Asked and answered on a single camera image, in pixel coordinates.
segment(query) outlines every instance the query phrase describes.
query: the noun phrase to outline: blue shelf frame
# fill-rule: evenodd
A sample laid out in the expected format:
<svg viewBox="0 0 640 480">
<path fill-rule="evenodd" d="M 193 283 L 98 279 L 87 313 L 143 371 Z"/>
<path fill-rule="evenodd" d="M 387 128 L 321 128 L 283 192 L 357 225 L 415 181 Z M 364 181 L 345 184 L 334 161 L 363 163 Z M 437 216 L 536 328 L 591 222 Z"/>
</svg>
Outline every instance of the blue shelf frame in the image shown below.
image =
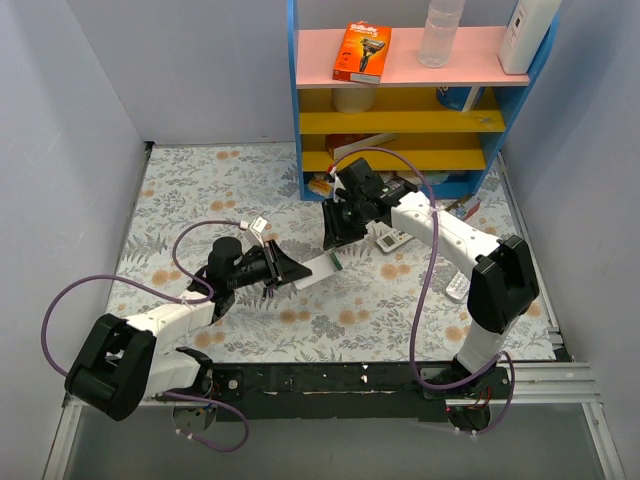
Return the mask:
<svg viewBox="0 0 640 480">
<path fill-rule="evenodd" d="M 482 185 L 484 178 L 491 169 L 500 149 L 504 146 L 507 136 L 524 106 L 529 93 L 533 89 L 540 73 L 549 59 L 553 42 L 555 41 L 559 15 L 553 19 L 538 52 L 529 67 L 529 85 L 524 87 L 493 87 L 493 93 L 500 107 L 502 118 L 506 125 L 501 133 L 478 133 L 482 153 L 487 167 L 481 171 L 469 171 L 466 180 L 460 179 L 448 181 L 433 186 L 436 198 L 460 198 L 469 193 L 476 193 Z M 291 85 L 291 104 L 293 107 L 293 126 L 295 129 L 296 161 L 298 166 L 298 183 L 300 199 L 305 201 L 319 201 L 323 197 L 309 191 L 305 184 L 305 175 L 302 170 L 302 137 L 300 135 L 300 106 L 298 103 L 298 89 L 296 85 L 296 66 L 298 63 L 298 5 L 296 0 L 287 0 L 287 45 L 289 49 L 289 80 Z"/>
</svg>

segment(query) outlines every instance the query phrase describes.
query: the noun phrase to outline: white wall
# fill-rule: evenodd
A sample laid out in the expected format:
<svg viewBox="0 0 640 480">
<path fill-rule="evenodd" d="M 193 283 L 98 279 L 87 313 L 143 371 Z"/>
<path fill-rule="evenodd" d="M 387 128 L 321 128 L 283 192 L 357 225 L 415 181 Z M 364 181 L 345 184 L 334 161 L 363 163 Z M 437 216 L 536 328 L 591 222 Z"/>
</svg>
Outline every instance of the white wall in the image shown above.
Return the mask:
<svg viewBox="0 0 640 480">
<path fill-rule="evenodd" d="M 40 478 L 63 379 L 40 351 L 40 323 L 72 280 L 113 272 L 144 146 L 64 0 L 0 2 L 0 477 Z M 109 286 L 55 314 L 68 368 Z"/>
<path fill-rule="evenodd" d="M 507 142 L 514 189 L 569 349 L 588 360 L 640 478 L 640 4 L 574 1 Z"/>
<path fill-rule="evenodd" d="M 144 140 L 293 140 L 286 0 L 67 0 Z M 469 1 L 466 25 L 507 23 L 515 0 Z M 300 0 L 301 28 L 424 25 L 428 2 Z"/>
</svg>

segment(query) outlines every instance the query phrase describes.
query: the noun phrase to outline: gillette razor box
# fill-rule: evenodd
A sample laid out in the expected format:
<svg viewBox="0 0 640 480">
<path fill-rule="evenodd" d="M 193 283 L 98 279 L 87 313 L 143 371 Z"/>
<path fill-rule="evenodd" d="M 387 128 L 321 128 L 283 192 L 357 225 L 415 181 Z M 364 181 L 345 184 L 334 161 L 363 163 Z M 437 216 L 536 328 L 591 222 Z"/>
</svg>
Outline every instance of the gillette razor box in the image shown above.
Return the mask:
<svg viewBox="0 0 640 480">
<path fill-rule="evenodd" d="M 333 79 L 379 84 L 390 42 L 391 27 L 350 23 L 333 67 Z"/>
</svg>

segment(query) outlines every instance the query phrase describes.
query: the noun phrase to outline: white container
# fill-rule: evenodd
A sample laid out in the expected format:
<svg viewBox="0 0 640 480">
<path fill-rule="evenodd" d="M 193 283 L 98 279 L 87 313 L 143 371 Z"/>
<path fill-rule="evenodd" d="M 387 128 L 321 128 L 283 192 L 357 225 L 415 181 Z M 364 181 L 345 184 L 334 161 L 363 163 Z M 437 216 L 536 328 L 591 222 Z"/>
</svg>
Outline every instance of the white container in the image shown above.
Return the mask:
<svg viewBox="0 0 640 480">
<path fill-rule="evenodd" d="M 451 57 L 465 0 L 431 0 L 418 60 L 425 67 L 444 67 Z"/>
<path fill-rule="evenodd" d="M 527 73 L 562 0 L 520 0 L 498 51 L 504 73 Z"/>
<path fill-rule="evenodd" d="M 333 88 L 331 89 L 331 104 L 340 113 L 362 113 L 370 110 L 376 101 L 376 89 L 363 88 Z"/>
</svg>

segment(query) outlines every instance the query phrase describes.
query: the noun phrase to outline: pink shelf board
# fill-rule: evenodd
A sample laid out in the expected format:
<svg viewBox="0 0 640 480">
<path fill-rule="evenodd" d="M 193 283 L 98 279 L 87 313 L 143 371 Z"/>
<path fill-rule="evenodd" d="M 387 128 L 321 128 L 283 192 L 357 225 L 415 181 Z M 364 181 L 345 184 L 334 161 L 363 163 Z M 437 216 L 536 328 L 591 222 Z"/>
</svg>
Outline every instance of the pink shelf board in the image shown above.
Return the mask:
<svg viewBox="0 0 640 480">
<path fill-rule="evenodd" d="M 381 87 L 409 86 L 522 86 L 528 75 L 507 75 L 498 60 L 506 27 L 460 27 L 449 63 L 427 68 L 418 62 L 422 28 L 394 28 Z M 298 88 L 354 88 L 365 85 L 331 78 L 343 29 L 300 30 Z"/>
</svg>

